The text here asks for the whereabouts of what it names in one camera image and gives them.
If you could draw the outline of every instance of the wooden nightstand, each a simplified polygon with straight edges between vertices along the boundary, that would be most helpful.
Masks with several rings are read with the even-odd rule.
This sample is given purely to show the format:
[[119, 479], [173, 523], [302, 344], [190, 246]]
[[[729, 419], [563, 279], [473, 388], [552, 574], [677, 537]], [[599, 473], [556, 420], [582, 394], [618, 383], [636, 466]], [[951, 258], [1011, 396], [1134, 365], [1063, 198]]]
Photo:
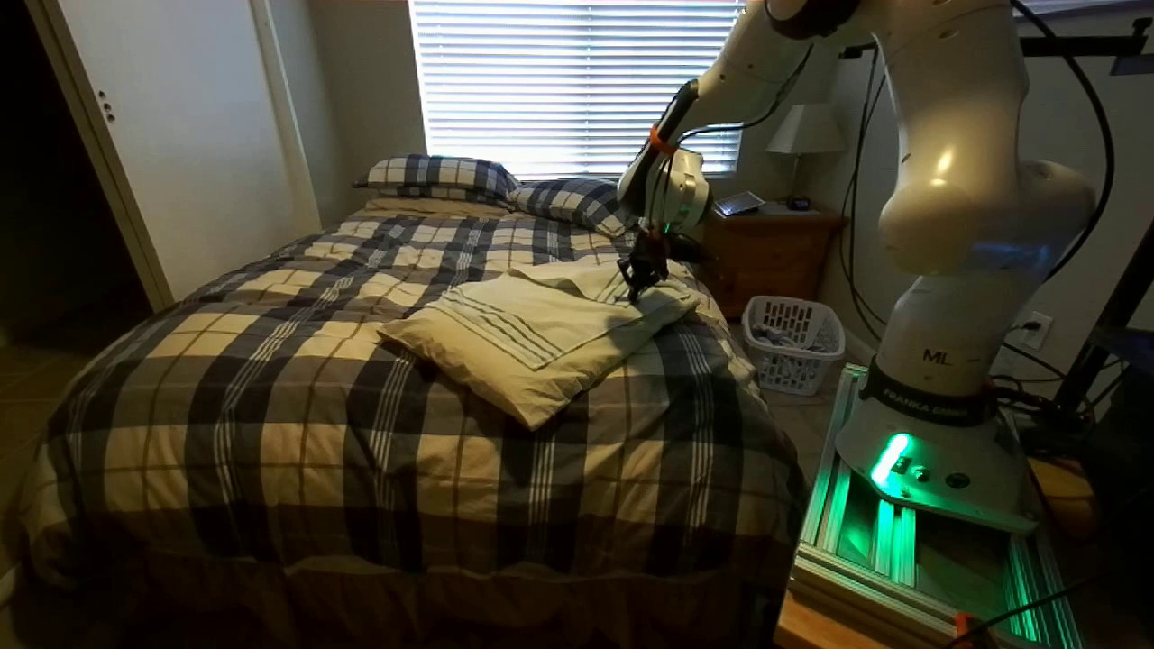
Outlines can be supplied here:
[[708, 219], [705, 279], [723, 312], [741, 322], [751, 295], [815, 298], [842, 223], [842, 215], [821, 208]]

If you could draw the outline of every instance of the plaid comforter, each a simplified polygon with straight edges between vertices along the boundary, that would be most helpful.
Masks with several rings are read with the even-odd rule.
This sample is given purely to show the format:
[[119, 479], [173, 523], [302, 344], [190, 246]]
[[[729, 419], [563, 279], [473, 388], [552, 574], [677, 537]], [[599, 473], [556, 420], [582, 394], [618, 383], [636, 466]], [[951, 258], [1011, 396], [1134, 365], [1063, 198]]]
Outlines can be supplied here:
[[546, 429], [519, 429], [378, 323], [457, 280], [599, 256], [563, 219], [369, 202], [104, 348], [25, 489], [33, 565], [135, 550], [296, 565], [780, 580], [803, 507], [792, 446], [711, 298]]

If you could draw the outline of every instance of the green led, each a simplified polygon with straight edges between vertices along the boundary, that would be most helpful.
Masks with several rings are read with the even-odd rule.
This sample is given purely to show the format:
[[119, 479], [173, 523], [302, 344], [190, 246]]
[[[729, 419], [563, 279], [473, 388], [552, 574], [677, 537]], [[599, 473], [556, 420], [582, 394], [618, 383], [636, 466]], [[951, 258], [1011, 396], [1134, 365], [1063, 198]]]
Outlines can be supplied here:
[[893, 466], [903, 463], [903, 455], [904, 455], [909, 442], [913, 442], [909, 431], [893, 431], [893, 437], [887, 441], [887, 446], [880, 451], [880, 463], [878, 463], [874, 473], [868, 473], [868, 479], [874, 479], [878, 488], [887, 484], [887, 477], [893, 473]]

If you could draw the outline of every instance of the beige towel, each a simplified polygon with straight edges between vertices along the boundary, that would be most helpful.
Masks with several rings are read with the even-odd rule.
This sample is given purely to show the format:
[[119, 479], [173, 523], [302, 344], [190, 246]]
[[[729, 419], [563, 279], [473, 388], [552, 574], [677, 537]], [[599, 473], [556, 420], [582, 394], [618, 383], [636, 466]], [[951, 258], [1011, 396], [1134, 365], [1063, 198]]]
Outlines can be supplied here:
[[696, 295], [670, 279], [628, 301], [618, 268], [546, 262], [457, 285], [384, 333], [539, 429], [685, 317]]

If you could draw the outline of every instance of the window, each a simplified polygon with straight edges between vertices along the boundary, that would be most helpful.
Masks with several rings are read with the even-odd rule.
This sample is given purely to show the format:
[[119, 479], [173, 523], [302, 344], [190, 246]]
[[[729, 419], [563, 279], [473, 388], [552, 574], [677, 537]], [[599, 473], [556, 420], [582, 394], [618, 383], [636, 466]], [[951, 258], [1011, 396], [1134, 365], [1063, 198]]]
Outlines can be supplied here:
[[[741, 0], [412, 0], [424, 139], [516, 176], [624, 173]], [[685, 139], [731, 173], [735, 130]]]

